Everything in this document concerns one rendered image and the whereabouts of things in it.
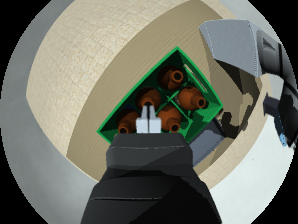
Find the green plastic crate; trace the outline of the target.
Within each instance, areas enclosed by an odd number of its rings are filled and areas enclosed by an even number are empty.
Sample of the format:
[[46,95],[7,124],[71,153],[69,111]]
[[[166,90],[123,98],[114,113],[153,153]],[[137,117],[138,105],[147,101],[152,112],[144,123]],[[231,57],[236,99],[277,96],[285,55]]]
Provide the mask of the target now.
[[[173,54],[173,55],[172,55]],[[170,57],[170,58],[168,58]],[[166,63],[164,61],[167,61]],[[164,64],[164,65],[163,65]],[[196,77],[203,84],[203,87],[196,80],[196,78],[192,75],[192,73],[183,65],[187,65],[191,71],[196,75]],[[169,91],[159,87],[156,83],[156,75],[157,73],[167,65],[175,65],[178,67],[184,75],[184,82],[182,86],[175,90]],[[157,68],[161,66],[161,68]],[[156,71],[156,72],[155,72]],[[151,79],[148,77],[151,74]],[[148,79],[148,80],[147,80]],[[144,85],[140,85],[142,82],[145,82]],[[188,83],[189,82],[189,83]],[[153,84],[152,84],[153,83]],[[202,94],[202,97],[205,99],[206,104],[203,108],[198,108],[194,111],[187,111],[186,109],[179,106],[174,101],[174,96],[184,87],[184,86],[194,86]],[[115,134],[118,134],[118,127],[116,125],[116,117],[120,113],[120,111],[126,106],[133,106],[141,115],[142,112],[136,107],[135,104],[135,96],[137,92],[143,87],[151,86],[155,88],[160,96],[161,96],[161,106],[155,111],[156,114],[169,102],[173,103],[176,108],[181,111],[182,121],[180,124],[180,130],[178,133],[182,133],[184,138],[187,140],[187,143],[191,141],[221,110],[223,104],[216,94],[215,90],[208,82],[203,73],[199,70],[199,68],[194,64],[194,62],[178,47],[176,46],[173,50],[171,50],[165,57],[163,57],[154,67],[152,67],[137,83],[136,85],[125,95],[125,97],[118,103],[118,105],[113,109],[113,111],[109,114],[109,116],[105,119],[99,129],[96,131],[102,138],[104,138],[108,143],[112,143]],[[157,88],[166,96],[164,96]],[[171,101],[171,102],[170,102]],[[172,104],[171,103],[171,104]],[[172,105],[173,105],[172,104]],[[118,113],[115,113],[117,109],[121,107],[121,110]],[[187,115],[185,115],[185,114]],[[107,123],[108,121],[108,123]],[[107,124],[106,124],[107,123]],[[102,130],[101,130],[102,129]],[[101,130],[101,131],[100,131]]]

